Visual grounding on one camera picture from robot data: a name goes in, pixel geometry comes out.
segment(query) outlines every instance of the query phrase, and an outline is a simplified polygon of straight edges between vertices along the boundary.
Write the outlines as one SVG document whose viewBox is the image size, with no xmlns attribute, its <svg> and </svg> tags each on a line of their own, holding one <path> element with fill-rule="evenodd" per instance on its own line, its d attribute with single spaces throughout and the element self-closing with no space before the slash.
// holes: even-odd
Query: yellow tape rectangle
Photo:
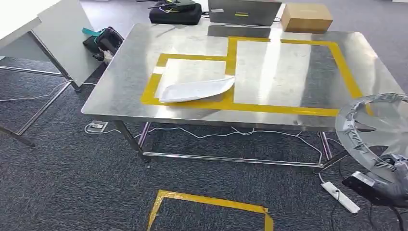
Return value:
<svg viewBox="0 0 408 231">
<path fill-rule="evenodd" d="M 184 194 L 184 193 L 179 193 L 179 192 L 169 192 L 169 191 L 164 191 L 164 190 L 159 190 L 159 192 L 157 192 L 156 200 L 154 201 L 153 208 L 149 216 L 149 223 L 148 223 L 147 231 L 150 231 L 150 229 L 152 228 L 154 219 L 156 218 L 157 212 L 159 211 L 159 207 L 161 203 L 163 202 L 164 198 L 172 198 L 172 199 L 178 199 L 178 200 L 183 200 L 183 201 L 191 201 L 191 202 L 197 202 L 197 203 L 202 203 L 202 204 L 217 205 L 217 206 L 236 208 L 236 209 L 241 209 L 241 210 L 246 210 L 246 211 L 251 211 L 251 212 L 256 212 L 256 213 L 262 213 L 262 214 L 265 214 L 264 230 L 273 231 L 273 219 L 268 214 L 268 209 L 262 206 L 251 205 L 251 204 L 235 202 L 235 201 L 227 201 L 223 199 L 217 199 L 217 198 L 211 198 L 211 197 L 205 197 L 205 196 Z"/>
<path fill-rule="evenodd" d="M 253 42 L 270 42 L 268 38 L 250 38 L 250 37 L 229 37 L 227 56 L 208 56 L 208 55 L 186 55 L 186 54 L 164 54 L 162 53 L 157 61 L 156 66 L 165 67 L 168 59 L 186 59 L 186 60 L 211 60 L 226 62 L 225 74 L 229 76 L 235 75 L 236 58 L 238 41 L 253 41 Z M 355 82 L 351 71 L 349 70 L 346 60 L 343 57 L 337 43 L 330 41 L 307 41 L 307 40 L 288 40 L 281 39 L 281 43 L 288 44 L 305 44 L 327 46 L 337 64 L 344 83 L 353 98 L 359 98 L 362 93 Z M 189 101 L 182 103 L 161 103 L 155 98 L 155 92 L 159 85 L 162 75 L 153 73 L 142 94 L 140 100 L 143 104 L 162 105 L 162 106 L 179 106 L 189 108 L 203 108 L 215 110 L 238 110 L 252 112 L 267 112 L 267 113 L 284 113 L 297 114 L 307 116 L 336 116 L 338 109 L 334 108 L 310 108 L 310 107 L 292 107 L 292 106 L 276 106 L 276 105 L 259 105 L 249 103 L 234 103 L 234 87 L 222 94 L 222 100 L 219 102 L 210 101 Z"/>
</svg>

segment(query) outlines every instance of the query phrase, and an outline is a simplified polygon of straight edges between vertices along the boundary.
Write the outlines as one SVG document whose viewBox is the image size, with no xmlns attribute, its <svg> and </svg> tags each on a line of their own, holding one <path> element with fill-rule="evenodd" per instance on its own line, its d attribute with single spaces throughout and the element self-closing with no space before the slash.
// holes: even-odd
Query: black device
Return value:
<svg viewBox="0 0 408 231">
<path fill-rule="evenodd" d="M 90 36 L 82 44 L 92 53 L 92 56 L 99 60 L 104 60 L 103 51 L 109 51 L 112 56 L 116 54 L 123 37 L 113 27 L 107 27 L 98 36 Z"/>
<path fill-rule="evenodd" d="M 360 172 L 355 172 L 353 175 L 344 179 L 342 183 L 355 191 L 358 195 L 369 200 L 373 205 L 408 208 L 407 201 L 390 198 L 383 192 L 373 188 L 373 182 L 365 178 Z"/>
<path fill-rule="evenodd" d="M 137 0 L 136 2 L 156 1 Z M 201 5 L 192 0 L 159 0 L 149 7 L 149 19 L 154 24 L 197 25 L 201 19 Z"/>
<path fill-rule="evenodd" d="M 172 7 L 153 8 L 149 13 L 149 19 L 151 23 L 157 24 L 197 25 L 201 19 L 201 13 L 201 5 L 195 3 L 188 8 L 183 8 L 183 11 Z"/>
</svg>

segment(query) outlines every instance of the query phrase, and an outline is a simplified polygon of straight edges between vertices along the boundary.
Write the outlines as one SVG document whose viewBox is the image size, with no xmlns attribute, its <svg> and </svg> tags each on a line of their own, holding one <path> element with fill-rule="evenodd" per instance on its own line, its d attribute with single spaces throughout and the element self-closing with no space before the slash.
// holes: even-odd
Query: power strip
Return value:
<svg viewBox="0 0 408 231">
<path fill-rule="evenodd" d="M 338 189 L 331 182 L 321 184 L 322 187 L 328 191 L 336 200 L 338 200 L 350 213 L 357 213 L 360 210 L 352 200 L 350 200 L 340 189 Z"/>
</svg>

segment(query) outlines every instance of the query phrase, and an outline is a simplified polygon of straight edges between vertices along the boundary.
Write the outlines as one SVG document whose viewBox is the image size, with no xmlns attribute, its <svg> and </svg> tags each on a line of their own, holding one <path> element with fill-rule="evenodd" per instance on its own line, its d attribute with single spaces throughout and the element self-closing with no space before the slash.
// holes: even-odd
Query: metal frame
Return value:
<svg viewBox="0 0 408 231">
<path fill-rule="evenodd" d="M 63 66 L 57 61 L 57 59 L 51 54 L 51 52 L 47 49 L 47 47 L 41 42 L 41 40 L 35 35 L 33 31 L 28 32 L 29 36 L 34 40 L 34 42 L 38 45 L 38 47 L 42 50 L 42 52 L 48 57 L 48 59 L 52 62 L 52 64 L 60 71 L 60 73 L 55 72 L 48 72 L 48 71 L 39 71 L 39 70 L 32 70 L 32 69 L 24 69 L 24 68 L 17 68 L 17 67 L 8 67 L 8 66 L 0 66 L 0 70 L 7 70 L 7 71 L 16 71 L 16 72 L 25 72 L 25 73 L 32 73 L 32 74 L 40 74 L 40 75 L 48 75 L 48 76 L 56 76 L 56 77 L 64 77 L 67 80 L 72 80 L 69 76 L 68 72 L 63 68 Z M 29 121 L 24 124 L 17 132 L 14 132 L 4 126 L 0 125 L 0 131 L 10 135 L 11 137 L 15 138 L 16 140 L 20 141 L 21 143 L 28 145 L 30 147 L 34 147 L 35 144 L 22 135 L 30 128 L 31 125 L 47 110 L 47 108 L 68 88 L 68 86 L 72 86 L 75 91 L 80 91 L 80 87 L 74 82 L 66 83 L 56 94 L 53 95 L 51 99 L 49 99 L 30 119 Z"/>
<path fill-rule="evenodd" d="M 323 144 L 323 153 L 325 153 L 327 162 L 322 163 L 304 163 L 304 162 L 291 162 L 291 161 L 274 161 L 274 160 L 260 160 L 260 159 L 246 159 L 246 158 L 231 158 L 222 156 L 204 156 L 204 155 L 185 155 L 185 154 L 168 154 L 168 153 L 154 153 L 143 151 L 143 145 L 146 141 L 146 136 L 149 131 L 150 122 L 146 122 L 144 129 L 140 135 L 139 141 L 133 138 L 132 134 L 126 128 L 125 124 L 121 120 L 114 121 L 116 128 L 124 135 L 125 139 L 130 144 L 130 147 L 137 152 L 137 156 L 140 157 L 145 162 L 150 161 L 150 156 L 159 157 L 172 157 L 172 158 L 184 158 L 184 159 L 201 159 L 201 160 L 219 160 L 219 161 L 229 161 L 229 162 L 242 162 L 242 163 L 252 163 L 252 164 L 267 164 L 267 165 L 286 165 L 286 166 L 299 166 L 299 167 L 316 167 L 320 168 L 319 173 L 326 170 L 330 166 L 334 165 L 338 161 L 342 160 L 348 156 L 347 152 L 341 152 L 336 156 L 332 156 L 330 151 L 329 143 L 326 138 L 324 131 L 319 132 Z"/>
</svg>

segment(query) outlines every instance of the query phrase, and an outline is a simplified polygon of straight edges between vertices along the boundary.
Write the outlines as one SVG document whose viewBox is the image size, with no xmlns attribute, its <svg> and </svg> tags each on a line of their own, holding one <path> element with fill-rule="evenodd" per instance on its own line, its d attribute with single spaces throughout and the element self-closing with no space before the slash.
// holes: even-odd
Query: stainless steel table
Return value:
<svg viewBox="0 0 408 231">
<path fill-rule="evenodd" d="M 173 83 L 235 76 L 222 95 L 185 103 L 160 103 Z M 358 32 L 284 33 L 278 28 L 135 25 L 82 108 L 114 120 L 139 156 L 225 160 L 327 168 L 332 156 L 325 131 L 353 98 L 403 93 Z M 136 141 L 123 121 L 147 122 Z M 221 156 L 162 154 L 142 150 L 150 122 L 221 125 L 320 132 L 327 163 L 299 163 Z"/>
</svg>

